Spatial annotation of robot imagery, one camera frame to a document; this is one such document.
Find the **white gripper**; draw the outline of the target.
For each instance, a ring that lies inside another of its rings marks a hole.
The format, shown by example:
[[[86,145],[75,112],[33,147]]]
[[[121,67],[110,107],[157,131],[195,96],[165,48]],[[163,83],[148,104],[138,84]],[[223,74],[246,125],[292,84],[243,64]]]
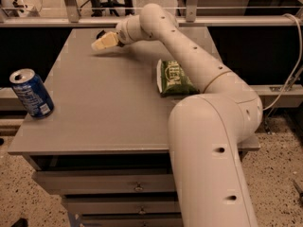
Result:
[[[95,51],[115,47],[118,41],[122,44],[133,44],[139,41],[148,41],[150,39],[147,32],[145,32],[141,25],[139,16],[127,16],[116,25],[115,32],[105,32],[105,34],[94,41],[91,47]]]

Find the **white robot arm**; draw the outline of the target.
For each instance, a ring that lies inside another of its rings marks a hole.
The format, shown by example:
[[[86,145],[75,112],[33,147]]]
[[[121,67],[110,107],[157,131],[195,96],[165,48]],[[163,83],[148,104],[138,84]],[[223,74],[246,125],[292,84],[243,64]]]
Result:
[[[200,91],[169,116],[169,156],[184,227],[258,227],[238,153],[261,122],[258,94],[156,4],[120,21],[92,47],[152,40],[165,46]]]

